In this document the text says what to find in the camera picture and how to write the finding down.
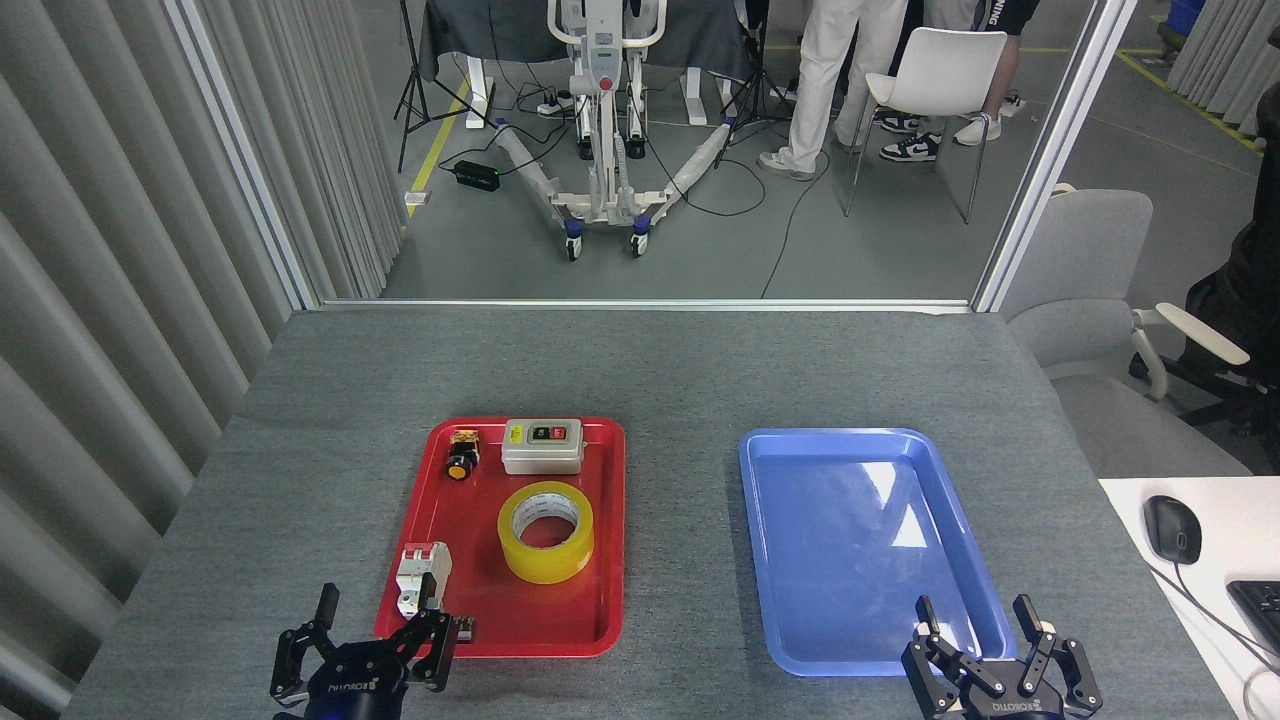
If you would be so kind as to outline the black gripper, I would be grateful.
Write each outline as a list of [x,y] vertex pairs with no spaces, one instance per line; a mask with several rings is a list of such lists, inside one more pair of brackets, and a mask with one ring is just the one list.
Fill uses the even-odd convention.
[[[1064,711],[1093,716],[1102,708],[1103,697],[1083,643],[1062,638],[1042,621],[1028,594],[1019,594],[1012,610],[1030,652],[1016,687],[1006,685],[1002,694],[995,669],[948,643],[931,598],[916,600],[918,624],[901,662],[923,717],[1064,719]],[[1065,682],[1062,696],[1042,684],[1050,661],[1057,664]]]
[[[439,610],[435,594],[435,577],[425,571],[413,615],[387,643],[334,647],[328,633],[340,592],[325,583],[314,619],[279,635],[270,696],[280,706],[296,706],[308,696],[305,719],[399,719],[408,671],[433,693],[443,692],[448,682],[460,624]],[[316,648],[324,662],[306,691],[301,673],[308,648]]]

